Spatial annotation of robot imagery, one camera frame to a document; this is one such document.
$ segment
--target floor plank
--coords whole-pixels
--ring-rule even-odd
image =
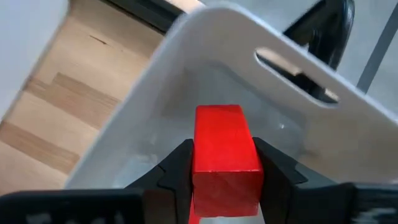
[[[110,8],[101,1],[75,1],[70,17],[77,20],[87,32],[95,31],[98,38],[106,37],[110,45],[123,46],[124,50],[150,57],[160,44],[163,35],[142,25],[139,21]]]
[[[69,174],[79,160],[77,154],[7,122],[0,126],[0,141],[64,174]]]
[[[62,73],[120,100],[149,61],[141,49],[125,49],[100,32],[88,32],[73,18],[67,19],[52,51],[57,52],[52,63],[46,63],[34,78],[50,84],[57,73]]]
[[[51,85],[33,79],[27,92],[99,129],[120,102],[88,85],[58,73]]]
[[[0,194],[62,188],[67,175],[0,141]]]
[[[5,120],[78,155],[86,151],[98,133],[82,120],[26,91]]]

